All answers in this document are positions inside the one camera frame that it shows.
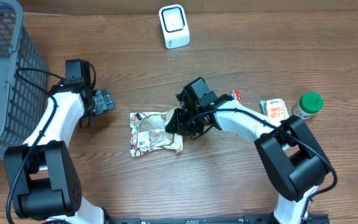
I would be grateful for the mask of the red snack packet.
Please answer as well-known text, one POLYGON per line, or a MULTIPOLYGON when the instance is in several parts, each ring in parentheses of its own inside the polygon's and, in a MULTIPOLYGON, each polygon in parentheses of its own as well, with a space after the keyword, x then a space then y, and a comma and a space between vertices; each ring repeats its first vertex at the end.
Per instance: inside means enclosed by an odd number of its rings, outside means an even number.
POLYGON ((242 95, 240 90, 232 90, 230 92, 231 96, 237 100, 240 104, 242 103, 242 95))

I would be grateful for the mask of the white brown snack bag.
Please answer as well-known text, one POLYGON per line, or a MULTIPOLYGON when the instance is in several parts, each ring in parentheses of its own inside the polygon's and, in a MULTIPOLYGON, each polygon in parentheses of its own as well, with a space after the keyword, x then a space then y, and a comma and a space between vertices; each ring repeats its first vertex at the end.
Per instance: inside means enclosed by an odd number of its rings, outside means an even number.
POLYGON ((183 136, 168 133, 165 127, 172 119, 175 108, 166 112, 136 112, 130 114, 130 154, 140 157, 159 150, 183 150, 183 136))

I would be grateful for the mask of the teal orange soup packet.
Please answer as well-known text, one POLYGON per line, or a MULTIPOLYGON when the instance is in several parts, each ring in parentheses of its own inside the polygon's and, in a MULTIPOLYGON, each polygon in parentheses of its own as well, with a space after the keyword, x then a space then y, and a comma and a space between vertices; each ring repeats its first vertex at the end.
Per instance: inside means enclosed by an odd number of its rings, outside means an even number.
POLYGON ((266 101, 265 100, 260 101, 260 107, 261 107, 263 115, 267 115, 266 101))

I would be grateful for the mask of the orange Kleenex tissue pack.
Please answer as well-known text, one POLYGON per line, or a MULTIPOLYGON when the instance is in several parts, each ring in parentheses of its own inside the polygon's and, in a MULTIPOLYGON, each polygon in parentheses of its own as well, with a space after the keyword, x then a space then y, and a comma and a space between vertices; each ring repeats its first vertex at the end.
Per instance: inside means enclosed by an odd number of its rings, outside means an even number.
POLYGON ((289 118, 286 104, 280 98, 265 101, 264 107, 266 116, 269 116, 271 118, 277 118, 279 120, 289 118))

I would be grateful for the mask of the green white cup container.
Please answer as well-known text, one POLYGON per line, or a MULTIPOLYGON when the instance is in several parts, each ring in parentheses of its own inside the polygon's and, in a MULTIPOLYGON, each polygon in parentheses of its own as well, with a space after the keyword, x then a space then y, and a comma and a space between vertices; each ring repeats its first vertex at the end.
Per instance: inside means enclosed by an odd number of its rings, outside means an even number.
POLYGON ((310 119, 319 112, 324 105, 323 98, 316 92, 307 92, 292 106, 295 116, 301 119, 310 119))

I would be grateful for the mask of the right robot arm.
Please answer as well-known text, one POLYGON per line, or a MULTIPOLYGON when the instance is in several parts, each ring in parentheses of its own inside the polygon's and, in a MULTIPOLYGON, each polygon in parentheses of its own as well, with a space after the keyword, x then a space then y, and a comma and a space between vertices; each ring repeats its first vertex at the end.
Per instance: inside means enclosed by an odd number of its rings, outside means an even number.
POLYGON ((201 77, 176 95, 180 107, 166 132, 197 139, 211 128, 255 144, 268 178, 278 192, 269 214, 202 218, 199 223, 329 223, 328 215, 308 212, 313 197, 333 189, 337 175, 328 157, 299 117, 282 121, 250 110, 232 96, 217 96, 201 77))

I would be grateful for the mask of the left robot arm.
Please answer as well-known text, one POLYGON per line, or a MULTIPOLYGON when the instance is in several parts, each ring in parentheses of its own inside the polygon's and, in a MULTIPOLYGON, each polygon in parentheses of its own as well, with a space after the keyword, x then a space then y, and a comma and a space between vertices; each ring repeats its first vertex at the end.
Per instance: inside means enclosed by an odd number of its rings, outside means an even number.
POLYGON ((76 126, 115 108, 108 89, 97 90, 94 65, 82 59, 65 62, 65 76, 50 90, 47 108, 32 134, 7 148, 4 166, 9 182, 6 219, 44 223, 112 223, 106 209, 84 198, 80 178, 68 152, 76 126))

